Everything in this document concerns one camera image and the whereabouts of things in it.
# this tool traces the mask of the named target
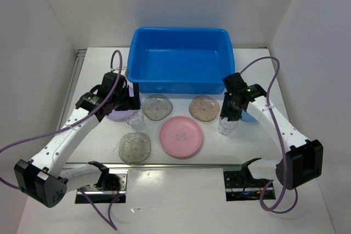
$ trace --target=blue tub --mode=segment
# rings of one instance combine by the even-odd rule
[[[234,73],[228,33],[218,28],[136,30],[128,57],[128,80],[142,93],[220,94]]]

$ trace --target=black bracket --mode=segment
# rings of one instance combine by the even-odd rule
[[[252,164],[253,162],[260,160],[261,158],[254,158],[251,159],[250,161],[245,162],[244,164],[241,165],[241,176],[244,179],[246,185],[248,186],[254,186],[256,184],[256,179],[254,179],[250,173],[250,170],[248,166]]]
[[[101,84],[94,86],[89,92],[82,95],[76,103],[76,108],[83,108],[92,112],[98,107],[107,97],[110,90],[113,88],[117,79],[117,74],[108,72],[104,75]],[[125,76],[120,76],[118,84],[111,96],[111,98],[104,104],[104,106],[95,114],[99,122],[109,115],[113,110],[127,111],[139,110],[141,103],[139,99],[139,84],[133,83],[134,96],[129,95],[129,85]]]
[[[66,194],[66,179],[55,178],[30,162],[20,160],[14,170],[20,190],[48,208],[57,205]]]
[[[242,110],[246,111],[249,102],[255,98],[266,96],[265,90],[258,84],[247,86],[240,73],[234,73],[223,79],[227,92],[224,94],[221,119],[228,118],[228,121],[241,119]]]
[[[295,187],[319,177],[322,173],[323,146],[318,140],[306,140],[306,144],[298,148],[290,147],[287,152],[287,189]],[[284,166],[281,160],[276,166],[276,176],[283,184]]]

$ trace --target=white surface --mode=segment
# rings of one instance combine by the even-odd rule
[[[0,0],[1,146],[54,130],[75,52],[47,0]],[[6,150],[0,169],[12,170],[47,142]]]
[[[76,92],[75,102],[90,87],[101,82],[102,75],[109,70],[109,60],[114,48],[89,48],[83,64]],[[128,48],[121,49],[124,58]],[[236,68],[242,69],[247,63],[263,55],[266,49],[235,49]],[[267,88],[274,70],[272,63],[261,61],[247,70],[244,79],[248,83],[259,82]],[[272,100],[285,113],[278,85],[272,90]],[[188,106],[192,99],[172,97],[175,116],[179,113],[190,117]],[[148,135],[153,140],[153,162],[179,163],[180,160],[166,155],[155,143],[161,122],[153,122],[153,131]],[[201,123],[206,130],[203,150],[194,158],[182,162],[242,162],[249,155],[278,156],[273,141],[258,124],[241,124],[236,139],[221,136],[217,132],[218,119],[211,124]],[[125,123],[105,119],[87,136],[70,159],[71,162],[86,162],[96,159],[100,162],[120,162],[117,142],[120,136],[131,132]],[[279,193],[281,186],[275,184]],[[315,180],[299,188],[300,201],[295,210],[287,215],[274,215],[263,211],[258,201],[226,202],[223,171],[221,169],[131,171],[128,176],[127,202],[114,205],[112,217],[120,233],[333,233],[328,213]],[[46,233],[115,233],[90,207],[89,204],[74,204],[75,194],[69,193],[56,207],[48,209],[28,199],[18,234]],[[294,199],[289,191],[279,209],[288,208]],[[107,204],[98,207],[107,213]]]
[[[89,91],[96,84],[101,83],[103,75],[108,72],[111,55],[115,48],[88,48],[80,77],[76,86],[71,110],[80,96]],[[123,65],[127,65],[129,48],[121,48],[123,55]],[[235,49],[235,67],[240,71],[252,60],[261,56],[269,55],[267,49]],[[243,78],[248,84],[259,83],[267,89],[274,75],[274,69],[270,60],[263,60],[253,65],[244,74]],[[141,103],[150,94],[141,94]],[[161,147],[158,135],[164,122],[174,116],[188,116],[189,104],[196,95],[172,95],[166,94],[172,104],[173,111],[165,119],[154,122],[145,118],[146,133],[151,139],[151,155],[146,160],[148,163],[230,163],[241,164],[255,157],[264,159],[281,158],[280,151],[277,150],[273,140],[267,132],[257,123],[240,122],[229,136],[222,136],[218,133],[217,118],[211,123],[198,121],[203,131],[203,143],[200,151],[192,158],[179,160],[166,154]],[[224,94],[211,95],[222,105]],[[271,100],[286,116],[284,103],[277,83],[273,85]],[[69,158],[72,163],[86,163],[88,161],[98,161],[100,163],[121,163],[118,156],[117,144],[127,133],[131,133],[131,128],[125,122],[114,122],[104,118],[101,123],[91,131],[77,147],[76,151]]]
[[[0,172],[0,176],[14,182],[13,172]],[[0,183],[0,233],[14,234],[20,224],[27,196]]]
[[[128,234],[334,233],[315,180],[299,188],[299,203],[287,215],[265,212],[258,201],[226,202],[224,189],[221,169],[132,171],[126,203],[111,214],[118,233]],[[90,204],[74,200],[70,192],[49,209],[29,198],[18,234],[116,233]],[[281,208],[292,202],[289,191]],[[108,204],[97,206],[107,215]]]
[[[270,50],[290,120],[324,145],[318,183],[337,233],[351,233],[351,0],[294,0]]]
[[[82,108],[74,109],[72,115],[61,128],[73,125],[77,120],[85,118],[88,114],[89,112]],[[98,124],[97,117],[93,115],[81,124],[55,135],[39,153],[31,158],[33,160],[32,164],[39,169],[47,168],[50,175],[58,177],[76,147]]]
[[[129,47],[141,26],[222,27],[235,47],[265,47],[290,0],[49,0],[76,48]]]

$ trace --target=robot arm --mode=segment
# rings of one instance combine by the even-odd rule
[[[109,169],[95,161],[79,168],[64,171],[62,169],[81,141],[106,115],[113,110],[140,109],[139,86],[134,83],[134,96],[129,96],[129,86],[123,69],[116,89],[102,108],[84,122],[72,127],[101,104],[114,86],[116,78],[116,73],[106,73],[102,83],[81,96],[77,102],[72,115],[64,124],[64,127],[69,129],[54,136],[28,162],[20,160],[15,165],[15,175],[22,192],[51,208],[57,205],[67,192],[86,185],[104,187],[111,181],[113,175],[109,174]]]
[[[281,130],[287,158],[287,189],[291,190],[321,175],[323,146],[318,140],[310,141],[301,134],[279,111],[270,103],[267,107],[267,93],[258,84],[247,86],[239,73],[223,79],[227,89],[225,93],[221,118],[238,121],[242,110],[253,116],[280,146],[276,127],[269,107],[271,107]],[[284,168],[281,161],[268,161],[261,158],[252,159],[242,165],[244,179],[250,184],[253,179],[275,179],[283,182]]]

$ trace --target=white table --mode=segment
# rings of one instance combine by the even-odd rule
[[[115,48],[89,48],[84,59],[80,77],[73,95],[70,112],[75,107],[74,104],[79,100],[80,96],[89,91],[91,87],[101,83],[102,76],[109,70],[111,54]],[[123,65],[127,66],[128,48],[120,49],[123,55]],[[267,49],[236,49],[235,50],[235,66],[236,70],[245,67],[253,59],[261,56],[269,55]],[[253,65],[243,74],[244,80],[248,84],[259,83],[263,88],[267,89],[269,82],[274,74],[274,69],[270,60],[260,61]],[[140,100],[143,102],[150,94],[141,94]],[[159,122],[151,121],[145,118],[145,132],[151,139],[152,149],[151,155],[147,159],[147,163],[221,163],[221,164],[241,164],[255,157],[265,159],[281,159],[281,153],[278,147],[273,143],[272,139],[265,132],[264,128],[257,123],[240,122],[234,132],[226,137],[218,133],[217,118],[208,123],[198,121],[204,137],[200,151],[190,159],[175,159],[164,152],[158,139],[158,131],[166,120],[174,116],[188,116],[189,104],[195,95],[166,95],[173,104],[172,113],[164,120]],[[217,99],[222,106],[224,94],[211,95]],[[278,83],[276,83],[271,91],[271,99],[277,105],[279,110],[286,115],[284,103],[281,97]],[[125,122],[114,122],[107,118],[91,131],[88,136],[81,142],[70,157],[69,162],[86,163],[87,161],[98,161],[101,163],[121,163],[118,156],[117,144],[121,138],[132,132]]]
[[[102,80],[109,70],[115,48],[89,48],[73,95],[74,103]],[[127,65],[128,48],[120,48]],[[269,55],[267,49],[234,49],[236,70],[250,61]],[[248,84],[259,83],[267,88],[274,69],[271,61],[261,61],[243,74]],[[149,95],[142,94],[143,101]],[[188,106],[194,95],[167,95],[173,103],[173,116],[190,116]],[[222,104],[223,95],[212,96]],[[271,99],[286,115],[280,89],[276,83]],[[239,164],[253,157],[281,158],[278,148],[258,124],[240,122],[233,134],[224,137],[217,132],[218,119],[210,124],[198,122],[204,133],[201,151],[193,158],[178,160],[167,155],[158,141],[158,131],[165,120],[152,122],[147,118],[152,142],[148,163],[232,163]],[[73,153],[69,162],[121,163],[117,144],[131,132],[123,122],[104,119]],[[280,192],[279,183],[275,185]],[[286,215],[263,211],[258,201],[226,202],[221,169],[178,169],[129,172],[127,202],[112,208],[120,233],[333,233],[322,195],[315,180],[301,186],[299,203]],[[288,192],[280,209],[293,202]],[[54,208],[48,209],[28,199],[18,233],[114,233],[89,204],[74,204],[75,193],[68,193]],[[98,207],[106,214],[107,204]]]

